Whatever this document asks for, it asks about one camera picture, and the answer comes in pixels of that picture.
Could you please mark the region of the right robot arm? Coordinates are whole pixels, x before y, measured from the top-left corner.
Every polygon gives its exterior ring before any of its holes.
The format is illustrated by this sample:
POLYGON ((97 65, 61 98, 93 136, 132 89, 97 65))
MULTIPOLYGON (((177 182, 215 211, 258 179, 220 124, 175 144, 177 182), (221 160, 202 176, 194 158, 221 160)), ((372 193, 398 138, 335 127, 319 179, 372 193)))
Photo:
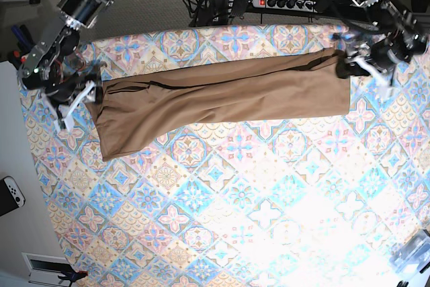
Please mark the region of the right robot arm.
POLYGON ((73 111, 79 104, 95 103, 102 97, 99 66, 76 68, 66 73, 62 63, 80 42, 79 31, 92 27, 97 16, 114 0, 60 0, 59 13, 44 30, 17 71, 23 87, 38 90, 54 116, 57 130, 72 130, 73 111))

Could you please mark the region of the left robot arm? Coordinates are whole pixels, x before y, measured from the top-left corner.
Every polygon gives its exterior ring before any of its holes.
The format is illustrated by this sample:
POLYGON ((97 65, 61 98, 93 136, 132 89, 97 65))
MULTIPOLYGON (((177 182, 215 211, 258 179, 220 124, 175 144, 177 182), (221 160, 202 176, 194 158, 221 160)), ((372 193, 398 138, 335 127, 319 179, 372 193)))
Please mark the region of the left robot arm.
POLYGON ((399 0, 350 0, 368 15, 373 29, 354 24, 335 5, 326 0, 335 15, 349 28, 335 34, 344 40, 345 57, 339 63, 337 76, 371 76, 378 87, 380 98, 387 100, 394 91, 395 69, 409 63, 415 55, 424 54, 429 35, 414 14, 399 0))

